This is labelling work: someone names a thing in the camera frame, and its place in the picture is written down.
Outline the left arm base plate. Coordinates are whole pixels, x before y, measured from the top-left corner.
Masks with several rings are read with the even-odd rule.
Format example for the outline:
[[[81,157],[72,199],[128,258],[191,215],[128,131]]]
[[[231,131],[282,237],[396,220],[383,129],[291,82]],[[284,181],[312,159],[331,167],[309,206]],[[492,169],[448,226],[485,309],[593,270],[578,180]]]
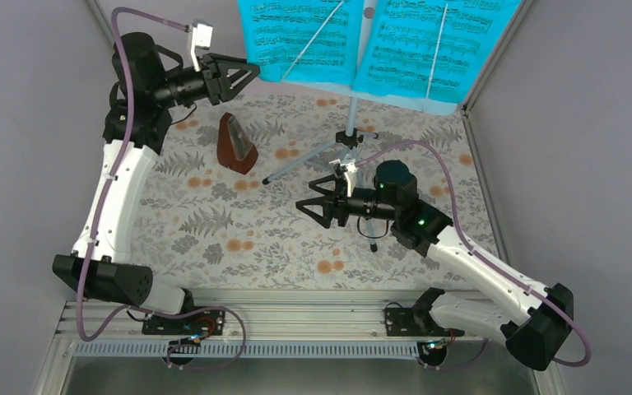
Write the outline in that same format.
[[[153,315],[142,325],[142,334],[147,336],[221,337],[225,319],[226,312],[221,310],[211,310],[179,319]]]

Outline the blue sheet music page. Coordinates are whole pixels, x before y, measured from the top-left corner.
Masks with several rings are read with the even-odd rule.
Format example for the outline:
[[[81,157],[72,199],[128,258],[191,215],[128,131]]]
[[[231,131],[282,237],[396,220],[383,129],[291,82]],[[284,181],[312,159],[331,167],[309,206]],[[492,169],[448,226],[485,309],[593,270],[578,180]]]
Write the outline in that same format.
[[[363,1],[238,1],[247,61],[267,82],[349,85],[356,74]]]
[[[461,104],[519,1],[379,1],[354,91]]]

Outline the brown wooden metronome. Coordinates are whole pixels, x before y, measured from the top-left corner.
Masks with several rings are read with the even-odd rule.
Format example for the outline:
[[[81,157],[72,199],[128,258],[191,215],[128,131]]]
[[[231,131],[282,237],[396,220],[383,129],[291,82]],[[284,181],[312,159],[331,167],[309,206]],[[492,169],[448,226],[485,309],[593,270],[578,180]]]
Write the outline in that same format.
[[[258,160],[257,147],[231,113],[220,119],[216,155],[220,165],[239,174],[247,174]]]

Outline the light blue music stand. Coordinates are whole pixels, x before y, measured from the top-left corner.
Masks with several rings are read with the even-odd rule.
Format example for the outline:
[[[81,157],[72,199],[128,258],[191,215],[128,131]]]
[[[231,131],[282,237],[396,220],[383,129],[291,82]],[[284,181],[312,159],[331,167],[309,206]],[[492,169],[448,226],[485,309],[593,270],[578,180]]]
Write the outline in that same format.
[[[519,1],[240,1],[262,80],[435,115],[466,103]]]

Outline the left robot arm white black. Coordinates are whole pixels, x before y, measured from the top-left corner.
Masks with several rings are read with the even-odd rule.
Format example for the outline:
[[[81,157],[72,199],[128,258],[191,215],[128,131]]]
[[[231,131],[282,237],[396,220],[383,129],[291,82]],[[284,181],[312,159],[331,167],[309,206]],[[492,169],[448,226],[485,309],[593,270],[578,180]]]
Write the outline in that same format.
[[[105,117],[103,164],[89,215],[70,253],[53,259],[53,273],[83,297],[163,313],[177,333],[189,331],[196,310],[187,290],[135,264],[131,232],[142,191],[172,124],[170,111],[199,100],[233,100],[260,73],[244,58],[206,53],[184,66],[181,55],[150,35],[123,35],[112,64],[118,76]]]

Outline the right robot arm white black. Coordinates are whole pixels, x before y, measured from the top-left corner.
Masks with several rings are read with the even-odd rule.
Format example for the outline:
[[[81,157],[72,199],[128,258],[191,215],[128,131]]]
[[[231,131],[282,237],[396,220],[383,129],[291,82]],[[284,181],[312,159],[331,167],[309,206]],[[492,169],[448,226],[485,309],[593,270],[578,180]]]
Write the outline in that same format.
[[[546,370],[572,331],[573,292],[561,283],[547,286],[487,257],[484,248],[456,229],[452,218],[420,198],[416,177],[401,161],[378,165],[372,188],[354,186],[353,169],[336,163],[331,175],[309,182],[319,197],[298,201],[296,208],[324,228],[344,226],[352,216],[388,222],[400,245],[458,269],[493,301],[472,302],[431,287],[413,307],[418,332],[460,329],[504,345],[530,369]]]

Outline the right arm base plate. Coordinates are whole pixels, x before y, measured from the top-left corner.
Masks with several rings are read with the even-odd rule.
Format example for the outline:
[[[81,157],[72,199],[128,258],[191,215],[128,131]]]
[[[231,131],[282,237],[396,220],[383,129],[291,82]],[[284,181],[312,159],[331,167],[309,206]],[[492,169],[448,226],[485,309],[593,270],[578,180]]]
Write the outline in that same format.
[[[423,335],[411,308],[387,307],[384,309],[383,315],[388,337],[418,337]]]

